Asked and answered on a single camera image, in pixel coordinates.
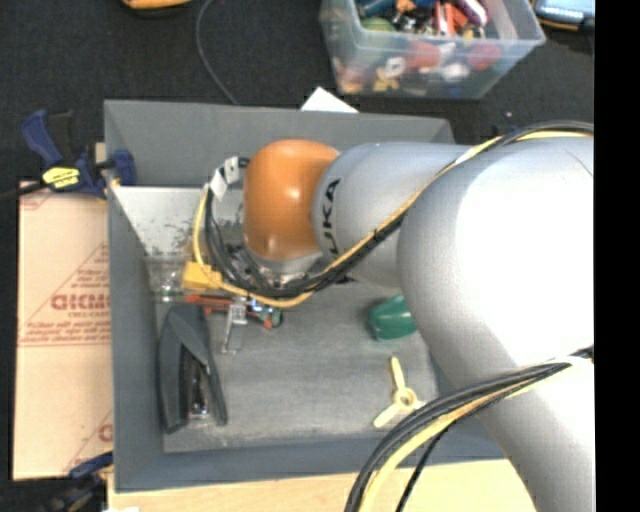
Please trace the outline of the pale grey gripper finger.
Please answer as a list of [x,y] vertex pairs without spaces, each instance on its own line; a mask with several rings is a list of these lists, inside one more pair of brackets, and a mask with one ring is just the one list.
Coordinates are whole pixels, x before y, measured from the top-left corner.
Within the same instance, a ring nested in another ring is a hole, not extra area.
[[229,306],[226,314],[224,338],[221,345],[222,354],[234,354],[239,350],[241,346],[240,335],[247,325],[246,305],[234,302]]

